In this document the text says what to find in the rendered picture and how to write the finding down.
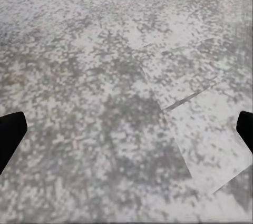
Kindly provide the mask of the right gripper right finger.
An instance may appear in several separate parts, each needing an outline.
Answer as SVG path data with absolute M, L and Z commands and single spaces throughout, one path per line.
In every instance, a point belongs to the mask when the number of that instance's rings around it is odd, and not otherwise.
M 237 132 L 253 153 L 253 113 L 240 112 L 237 121 Z

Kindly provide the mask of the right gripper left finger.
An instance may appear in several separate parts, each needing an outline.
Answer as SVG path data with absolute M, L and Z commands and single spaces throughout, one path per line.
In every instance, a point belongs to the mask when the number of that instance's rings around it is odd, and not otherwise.
M 0 174 L 27 132 L 22 111 L 0 117 Z

